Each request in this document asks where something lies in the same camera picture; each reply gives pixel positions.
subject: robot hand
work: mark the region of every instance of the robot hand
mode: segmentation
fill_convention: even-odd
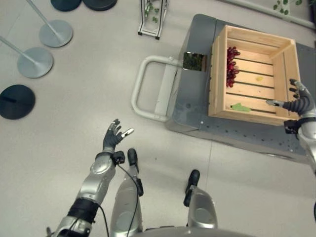
[[[295,79],[290,79],[291,85],[296,88],[290,88],[290,91],[295,92],[294,98],[297,100],[292,102],[283,102],[278,100],[267,100],[269,105],[281,106],[289,111],[297,112],[302,118],[316,117],[316,108],[313,98],[306,87]]]
[[[134,128],[130,128],[126,132],[122,133],[118,131],[120,130],[121,126],[118,126],[120,121],[118,119],[114,120],[105,134],[103,139],[103,151],[109,152],[111,154],[114,153],[115,146],[123,140],[124,137],[128,136],[132,132],[134,132]]]
[[[301,118],[284,122],[285,132],[297,134],[301,146],[306,151],[309,164],[316,174],[316,107],[315,102],[306,87],[299,81],[290,79],[291,85],[296,88],[290,88],[295,92],[297,99],[292,102],[283,102],[278,100],[267,100],[269,105],[281,106],[289,111],[296,112]]]

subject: wooden slat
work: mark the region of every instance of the wooden slat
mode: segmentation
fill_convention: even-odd
[[[286,74],[286,85],[287,85],[287,91],[288,91],[287,100],[292,101],[294,99],[293,95],[295,93],[292,91],[289,91],[289,88],[294,87],[290,84],[290,79],[296,79],[299,81],[301,80],[295,44],[284,51],[284,64],[285,64],[285,74]],[[290,117],[293,119],[298,119],[298,115],[293,112],[290,112]]]
[[[274,82],[275,82],[275,99],[280,101],[287,101],[287,88],[286,88],[286,77],[285,67],[283,60],[283,53],[279,54],[273,59],[274,66]],[[289,112],[284,108],[277,107],[276,115],[282,117],[288,117]]]
[[[281,47],[285,43],[289,41],[288,38],[283,38],[263,32],[233,27],[233,26],[226,26],[228,28],[228,37],[239,39],[239,40],[247,40],[250,42],[256,42],[276,47]]]
[[[255,96],[264,99],[274,99],[275,90],[271,88],[234,83],[232,88],[228,87],[226,93]]]
[[[240,50],[240,49],[237,49],[237,50],[240,52],[240,55],[237,55],[235,57],[237,59],[244,59],[244,60],[250,60],[250,61],[259,62],[259,63],[272,64],[272,60],[269,58],[267,54],[254,53],[254,52],[249,52],[249,51]]]
[[[252,110],[276,112],[276,107],[268,105],[266,100],[226,94],[226,109],[231,109],[231,105],[237,103],[241,103],[241,105],[249,107]]]
[[[228,38],[228,43],[230,46],[236,46],[238,50],[245,50],[245,51],[251,51],[255,53],[262,53],[262,54],[267,54],[270,55],[273,53],[275,50],[277,50],[277,47],[273,46],[268,46],[264,44],[259,44],[255,42],[247,42],[239,39],[231,39]]]
[[[277,57],[279,54],[283,53],[285,50],[287,50],[289,47],[291,47],[294,44],[295,44],[295,41],[291,39],[290,42],[285,43],[278,50],[276,50],[272,54],[270,54],[269,58],[273,59],[273,58]]]
[[[212,60],[211,60],[211,81],[210,81],[210,97],[208,106],[208,115],[211,116],[217,110],[217,80],[218,80],[218,57],[219,57],[219,42],[218,38],[212,46]]]
[[[238,66],[239,70],[271,76],[273,75],[272,65],[249,62],[241,59],[235,59],[234,61],[236,62],[236,66]]]
[[[247,122],[256,122],[256,123],[264,123],[275,126],[283,126],[283,122],[288,120],[288,118],[278,117],[276,115],[250,111],[250,112],[241,112],[235,110],[226,110],[222,111],[214,117],[225,118],[225,119],[234,119],[234,120],[242,120]]]
[[[239,72],[236,74],[235,81],[269,87],[274,87],[275,85],[273,77],[247,72]]]
[[[225,109],[225,93],[226,93],[226,68],[227,68],[227,28],[224,28],[218,36],[219,40],[219,57],[218,57],[218,100],[217,111]]]

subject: green leaf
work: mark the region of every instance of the green leaf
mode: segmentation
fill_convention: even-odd
[[[153,16],[153,21],[155,21],[156,23],[158,22],[158,18],[156,18],[155,16]]]
[[[231,105],[232,110],[237,110],[237,111],[243,111],[243,112],[250,112],[251,109],[246,107],[246,106],[242,106],[241,103],[237,103],[235,105]]]

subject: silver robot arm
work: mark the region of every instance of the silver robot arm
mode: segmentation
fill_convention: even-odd
[[[92,229],[96,212],[101,205],[110,181],[115,175],[115,165],[123,163],[125,156],[123,152],[115,153],[115,146],[124,137],[131,134],[131,128],[124,133],[119,129],[119,120],[114,120],[109,126],[103,140],[103,151],[97,154],[95,162],[90,168],[90,174],[84,180],[78,192],[76,200],[70,208],[66,217],[59,224],[52,237],[87,237]]]
[[[267,103],[274,106],[283,107],[289,111],[296,112],[300,119],[284,122],[285,132],[297,134],[302,148],[306,151],[309,164],[316,175],[316,107],[315,102],[306,89],[299,81],[290,79],[290,91],[295,92],[295,101],[283,102],[278,100],[267,100]]]

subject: red grapes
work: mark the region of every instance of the red grapes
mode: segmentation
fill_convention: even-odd
[[[239,73],[237,70],[236,62],[233,61],[235,56],[240,55],[240,52],[237,51],[236,47],[229,47],[227,49],[227,73],[226,73],[226,86],[233,87],[235,83],[236,74]]]

